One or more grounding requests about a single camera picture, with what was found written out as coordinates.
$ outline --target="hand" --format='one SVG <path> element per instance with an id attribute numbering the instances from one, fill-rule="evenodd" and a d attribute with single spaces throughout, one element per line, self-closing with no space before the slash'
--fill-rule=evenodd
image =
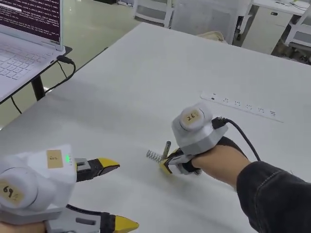
<path id="1" fill-rule="evenodd" d="M 43 222 L 39 223 L 32 223 L 27 225 L 11 225 L 7 223 L 0 222 L 0 232 L 5 233 L 44 233 L 45 232 L 45 226 Z"/>
<path id="2" fill-rule="evenodd" d="M 192 165 L 211 177 L 236 188 L 239 173 L 250 161 L 230 146 L 215 146 L 192 160 Z"/>

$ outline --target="white cabinet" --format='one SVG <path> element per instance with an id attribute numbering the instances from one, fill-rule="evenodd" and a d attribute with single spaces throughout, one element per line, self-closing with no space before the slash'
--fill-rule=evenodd
<path id="1" fill-rule="evenodd" d="M 292 16 L 292 14 L 259 7 L 242 48 L 271 54 Z"/>

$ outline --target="black glove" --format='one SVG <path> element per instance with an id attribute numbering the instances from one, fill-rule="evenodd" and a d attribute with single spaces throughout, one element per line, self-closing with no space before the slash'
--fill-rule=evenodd
<path id="1" fill-rule="evenodd" d="M 231 139 L 229 139 L 227 137 L 222 137 L 220 139 L 220 141 L 217 143 L 217 145 L 233 147 L 234 149 L 237 149 L 239 152 L 241 152 L 246 157 L 246 155 L 243 153 L 243 151 L 240 149 L 240 147 L 237 144 L 235 144 Z M 191 160 L 189 162 L 185 163 L 185 164 L 182 164 L 182 166 L 189 173 L 198 172 L 200 170 L 199 168 L 195 168 L 192 165 Z"/>

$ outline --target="floor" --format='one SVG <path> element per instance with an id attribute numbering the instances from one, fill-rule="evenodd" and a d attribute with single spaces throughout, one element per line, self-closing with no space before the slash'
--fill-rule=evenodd
<path id="1" fill-rule="evenodd" d="M 73 48 L 68 57 L 75 61 L 77 68 L 139 24 L 132 18 L 131 10 L 127 6 L 93 0 L 64 0 L 64 43 Z M 71 67 L 64 65 L 64 70 L 70 74 Z M 63 78 L 57 64 L 42 75 L 45 87 L 51 87 Z M 14 99 L 22 112 L 30 108 L 35 103 L 31 85 L 15 94 Z M 11 100 L 0 105 L 0 130 L 18 116 Z"/>

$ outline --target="black sleeve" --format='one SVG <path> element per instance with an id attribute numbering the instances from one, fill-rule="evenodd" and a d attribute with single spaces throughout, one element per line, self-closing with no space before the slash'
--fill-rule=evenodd
<path id="1" fill-rule="evenodd" d="M 265 162 L 248 165 L 237 192 L 259 233 L 311 233 L 311 184 Z"/>

